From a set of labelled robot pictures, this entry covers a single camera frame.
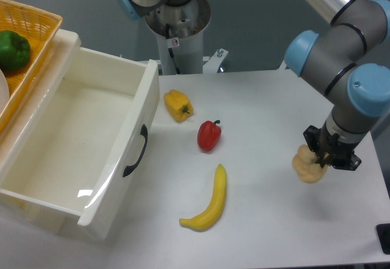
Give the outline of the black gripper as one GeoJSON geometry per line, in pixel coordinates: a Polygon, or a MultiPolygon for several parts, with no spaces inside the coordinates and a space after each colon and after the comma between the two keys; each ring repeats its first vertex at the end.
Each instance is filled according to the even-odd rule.
{"type": "Polygon", "coordinates": [[[315,164],[321,168],[332,166],[337,170],[355,171],[361,159],[355,155],[355,148],[358,143],[344,143],[338,133],[330,135],[325,125],[320,129],[309,126],[303,136],[307,146],[317,154],[315,164]]]}

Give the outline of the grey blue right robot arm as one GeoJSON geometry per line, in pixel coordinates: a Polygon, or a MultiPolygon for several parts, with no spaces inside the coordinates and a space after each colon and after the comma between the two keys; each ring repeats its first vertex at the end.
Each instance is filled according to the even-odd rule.
{"type": "Polygon", "coordinates": [[[322,127],[303,136],[320,166],[356,170],[355,148],[389,110],[389,70],[358,60],[389,38],[388,0],[306,0],[330,30],[307,30],[288,46],[284,61],[333,104],[322,127]]]}

